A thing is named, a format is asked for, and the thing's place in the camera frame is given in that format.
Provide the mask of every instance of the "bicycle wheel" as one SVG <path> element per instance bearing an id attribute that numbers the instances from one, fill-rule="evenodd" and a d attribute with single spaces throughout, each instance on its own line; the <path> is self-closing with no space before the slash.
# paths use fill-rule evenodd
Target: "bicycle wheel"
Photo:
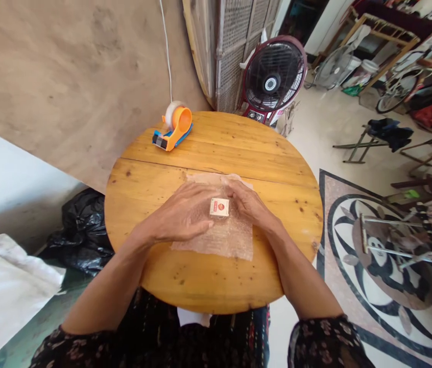
<path id="1" fill-rule="evenodd" d="M 387 81 L 387 85 L 394 87 L 390 89 L 387 86 L 385 92 L 379 98 L 376 105 L 378 113 L 383 114 L 396 109 L 419 83 L 419 75 L 416 71 L 408 72 L 399 78 L 393 77 L 391 81 Z"/>

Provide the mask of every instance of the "tape roll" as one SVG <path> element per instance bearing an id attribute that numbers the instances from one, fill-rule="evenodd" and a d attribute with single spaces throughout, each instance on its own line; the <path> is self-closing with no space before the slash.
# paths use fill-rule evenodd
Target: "tape roll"
<path id="1" fill-rule="evenodd" d="M 175 129 L 175 126 L 173 124 L 172 118 L 174 116 L 175 109 L 177 107 L 185 107 L 185 104 L 183 104 L 180 101 L 173 101 L 167 108 L 165 112 L 165 126 L 173 131 Z"/>

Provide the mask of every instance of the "white wall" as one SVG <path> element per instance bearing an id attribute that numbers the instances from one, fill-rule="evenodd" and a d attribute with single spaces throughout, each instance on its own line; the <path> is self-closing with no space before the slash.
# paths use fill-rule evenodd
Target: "white wall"
<path id="1" fill-rule="evenodd" d="M 319 51 L 325 50 L 340 27 L 342 15 L 352 2 L 353 0 L 329 0 L 304 47 L 307 53 L 318 55 Z"/>
<path id="2" fill-rule="evenodd" d="M 277 9 L 276 21 L 272 26 L 272 31 L 271 34 L 269 35 L 269 38 L 276 37 L 277 34 L 279 33 L 282 22 L 284 21 L 284 17 L 286 17 L 287 9 L 289 8 L 290 3 L 291 0 L 281 0 L 281 3 L 279 4 L 279 8 Z"/>
<path id="3" fill-rule="evenodd" d="M 0 233 L 35 251 L 84 184 L 0 138 Z"/>

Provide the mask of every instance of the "black fan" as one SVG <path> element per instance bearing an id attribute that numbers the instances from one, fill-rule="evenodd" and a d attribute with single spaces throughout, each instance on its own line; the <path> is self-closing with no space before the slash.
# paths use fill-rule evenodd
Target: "black fan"
<path id="1" fill-rule="evenodd" d="M 245 116 L 271 125 L 293 101 L 306 77 L 306 53 L 297 39 L 278 36 L 258 46 L 245 69 Z"/>

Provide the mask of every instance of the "orange tape dispenser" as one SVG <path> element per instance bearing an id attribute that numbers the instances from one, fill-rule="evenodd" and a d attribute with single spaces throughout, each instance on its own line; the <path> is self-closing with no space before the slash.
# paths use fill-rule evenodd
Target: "orange tape dispenser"
<path id="1" fill-rule="evenodd" d="M 188 136 L 192 130 L 192 112 L 180 101 L 172 102 L 162 116 L 168 133 L 162 134 L 155 130 L 152 142 L 165 151 L 172 151 Z"/>

